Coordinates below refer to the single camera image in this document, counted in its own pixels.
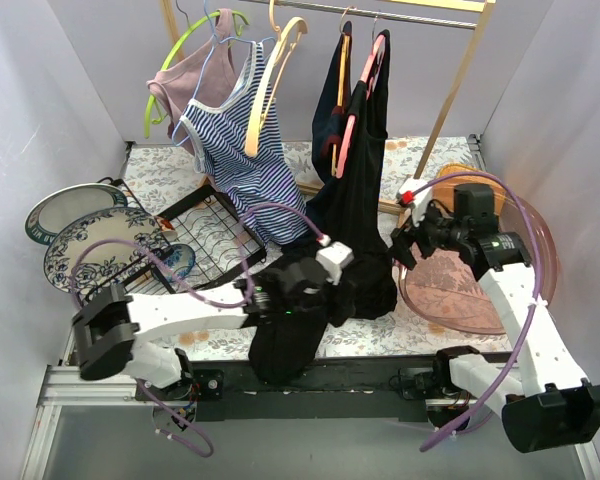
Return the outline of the black tank top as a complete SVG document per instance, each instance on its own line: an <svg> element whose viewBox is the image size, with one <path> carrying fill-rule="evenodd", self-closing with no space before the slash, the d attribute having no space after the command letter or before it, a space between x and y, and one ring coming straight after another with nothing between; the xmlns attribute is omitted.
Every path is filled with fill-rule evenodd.
<svg viewBox="0 0 600 480"><path fill-rule="evenodd" d="M328 325L340 326L355 313L355 285L343 274L340 283L331 283L329 313L286 315L279 289L279 274L287 265L309 255L283 256L254 277L253 303L246 308L246 324L256 333L249 350L249 362L259 380L281 385L299 376L315 358Z"/></svg>

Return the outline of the cream wooden hanger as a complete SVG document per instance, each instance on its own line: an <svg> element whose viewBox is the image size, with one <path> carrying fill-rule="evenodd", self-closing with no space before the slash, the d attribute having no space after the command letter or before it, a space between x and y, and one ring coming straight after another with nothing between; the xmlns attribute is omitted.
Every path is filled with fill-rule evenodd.
<svg viewBox="0 0 600 480"><path fill-rule="evenodd" d="M284 27L280 27L275 20L275 7L278 4L279 1L267 1L269 23L276 34L276 43L266 61L249 115L244 150L251 158L258 154L260 134L275 101L287 62L302 36L308 33L307 22L300 16L291 18Z"/></svg>

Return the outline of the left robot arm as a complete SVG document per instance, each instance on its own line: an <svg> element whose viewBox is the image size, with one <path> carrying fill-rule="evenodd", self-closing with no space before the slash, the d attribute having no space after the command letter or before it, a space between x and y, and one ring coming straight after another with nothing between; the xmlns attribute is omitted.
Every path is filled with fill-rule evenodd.
<svg viewBox="0 0 600 480"><path fill-rule="evenodd" d="M284 269L267 269L246 295L245 281L213 288L203 299L188 293L130 294L120 285L101 291L73 318L81 379L124 374L149 381L173 400L185 398L193 372L184 354L156 345L181 333L236 330L287 320L326 303L339 283L342 266L323 254Z"/></svg>

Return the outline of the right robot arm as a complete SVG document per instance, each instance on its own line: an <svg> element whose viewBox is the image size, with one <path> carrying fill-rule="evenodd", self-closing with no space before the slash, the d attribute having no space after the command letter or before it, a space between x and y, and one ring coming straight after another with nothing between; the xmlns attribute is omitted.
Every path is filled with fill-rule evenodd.
<svg viewBox="0 0 600 480"><path fill-rule="evenodd" d="M436 206L431 184L422 180L407 180L397 201L410 213L391 234L393 258L412 270L418 259L438 250L457 253L513 343L503 368L470 346L437 352L434 389L449 398L466 391L476 402L441 426L422 450L436 446L482 406L501 419L509 442L521 453L590 442L600 428L600 384L592 384L569 353L541 295L537 244L501 230L487 184L455 186L450 213Z"/></svg>

